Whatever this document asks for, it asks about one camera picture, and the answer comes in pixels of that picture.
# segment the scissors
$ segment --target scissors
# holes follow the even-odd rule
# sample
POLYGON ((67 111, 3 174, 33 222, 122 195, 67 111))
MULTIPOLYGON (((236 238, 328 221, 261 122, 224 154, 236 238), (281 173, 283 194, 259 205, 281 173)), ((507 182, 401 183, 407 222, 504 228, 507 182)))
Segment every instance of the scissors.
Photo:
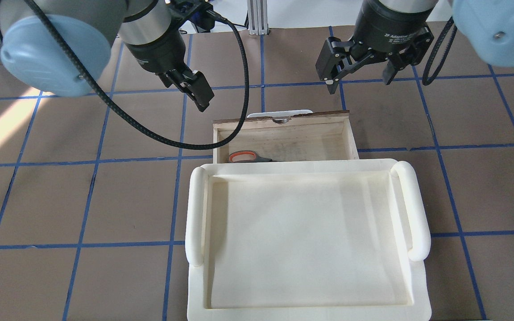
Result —
POLYGON ((229 154, 227 161, 230 163, 265 163, 265 162, 277 162, 271 158, 265 158, 259 156, 253 150, 240 150, 229 154))

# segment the black cable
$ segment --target black cable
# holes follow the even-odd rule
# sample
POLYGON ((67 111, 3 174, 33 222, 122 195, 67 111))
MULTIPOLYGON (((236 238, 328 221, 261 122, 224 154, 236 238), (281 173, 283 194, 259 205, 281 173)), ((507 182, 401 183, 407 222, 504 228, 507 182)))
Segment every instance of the black cable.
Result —
POLYGON ((426 68, 424 69, 424 74, 422 75, 422 84, 424 86, 429 85, 432 83, 439 72, 441 71, 441 68, 443 67, 443 64, 445 63, 445 59, 447 58, 447 54, 449 53, 449 49, 451 49, 451 44, 453 44, 453 39, 455 39, 455 34, 457 33, 457 26, 453 24, 453 17, 449 18, 447 23, 445 24, 445 27, 443 27, 443 30, 441 31, 439 37, 437 37, 437 41, 434 45, 434 49, 432 49, 432 52, 430 54, 430 57, 428 58, 428 61, 426 63, 426 68), (445 47, 445 51, 443 53, 443 57, 441 57, 441 61, 439 62, 439 65, 437 65, 436 70, 434 71, 432 77, 430 76, 430 69, 432 67, 432 63, 434 63, 435 57, 437 55, 437 51, 439 51, 439 47, 441 46, 441 43, 443 43, 445 36, 449 32, 449 29, 453 26, 453 32, 451 32, 451 37, 449 38, 449 42, 447 43, 447 47, 445 47))
POLYGON ((152 138, 153 140, 157 140, 163 144, 167 144, 170 146, 174 146, 176 148, 185 148, 185 149, 192 149, 192 150, 209 150, 213 148, 220 148, 224 146, 225 144, 228 144, 235 138, 235 136, 239 133, 241 130, 241 126, 243 126, 243 123, 245 122, 245 117, 247 116, 247 108, 249 107, 249 66, 247 64, 247 56, 245 55, 245 47, 243 47, 243 42, 241 41, 241 36, 239 35, 239 32, 237 31, 237 28, 233 25, 232 22, 227 20, 226 18, 223 18, 220 14, 210 11, 210 15, 219 22, 222 22, 222 24, 226 24, 231 27, 231 30, 233 30, 233 33, 235 35, 235 38, 237 39, 237 44, 239 44, 239 50, 241 52, 241 60, 243 61, 243 72, 244 72, 244 82, 245 82, 245 97, 243 98, 243 109, 241 110, 241 118, 239 120, 239 123, 237 124, 237 127, 235 130, 227 136, 224 140, 221 140, 220 142, 213 143, 213 144, 186 144, 182 142, 177 142, 175 140, 170 140, 168 138, 165 138, 163 136, 160 136, 159 134, 156 134, 155 132, 152 132, 139 122, 137 122, 134 118, 132 118, 130 115, 128 115, 125 111, 123 111, 118 105, 108 97, 108 95, 100 88, 98 83, 94 80, 94 78, 90 75, 88 70, 84 67, 84 65, 80 62, 77 55, 73 52, 73 49, 69 47, 69 45, 66 43, 65 39, 61 36, 59 31, 53 26, 53 23, 49 20, 47 15, 41 10, 39 6, 34 2, 34 0, 24 0, 24 2, 31 8, 33 13, 41 20, 41 23, 45 26, 47 31, 51 34, 53 39, 57 41, 57 44, 61 47, 65 55, 69 58, 69 60, 73 63, 73 65, 77 68, 77 71, 79 71, 80 75, 84 77, 88 85, 96 92, 98 97, 104 101, 104 103, 112 109, 113 112, 115 112, 118 116, 120 116, 122 119, 126 120, 127 123, 129 123, 133 128, 136 128, 139 130, 142 134, 145 134, 146 136, 152 138))

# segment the white handle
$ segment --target white handle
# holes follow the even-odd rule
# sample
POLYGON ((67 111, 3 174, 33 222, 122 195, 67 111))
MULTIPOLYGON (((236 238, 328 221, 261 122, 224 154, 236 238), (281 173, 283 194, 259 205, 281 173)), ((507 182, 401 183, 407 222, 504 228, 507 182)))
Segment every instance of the white handle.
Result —
POLYGON ((191 173, 186 221, 186 258, 196 267, 203 264, 202 220, 207 179, 206 170, 202 167, 191 173))
POLYGON ((390 172, 400 179, 408 222, 412 230, 412 249, 408 251, 408 258, 414 262, 423 261, 430 253, 432 239, 416 171, 409 163, 398 162, 392 166, 390 172))

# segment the white background surface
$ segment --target white background surface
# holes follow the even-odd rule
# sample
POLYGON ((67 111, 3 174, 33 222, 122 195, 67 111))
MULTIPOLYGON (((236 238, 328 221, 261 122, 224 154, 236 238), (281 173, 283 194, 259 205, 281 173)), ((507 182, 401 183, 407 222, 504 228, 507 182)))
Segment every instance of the white background surface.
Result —
MULTIPOLYGON (((216 12, 235 24, 242 25, 247 15, 247 0, 213 0, 216 12)), ((269 28, 308 28, 354 25, 362 0, 268 0, 269 28)), ((439 0, 428 21, 446 21, 451 16, 447 0, 439 0)), ((188 33, 190 22, 182 27, 188 33)), ((217 23, 212 32, 230 31, 217 23)))

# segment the white tray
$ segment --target white tray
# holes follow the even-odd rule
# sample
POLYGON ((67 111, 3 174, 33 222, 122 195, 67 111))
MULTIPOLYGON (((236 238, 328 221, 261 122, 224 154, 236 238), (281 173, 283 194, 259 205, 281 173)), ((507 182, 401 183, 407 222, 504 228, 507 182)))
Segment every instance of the white tray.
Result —
POLYGON ((190 321, 427 321, 430 231, 393 159, 203 165, 186 227, 190 321))

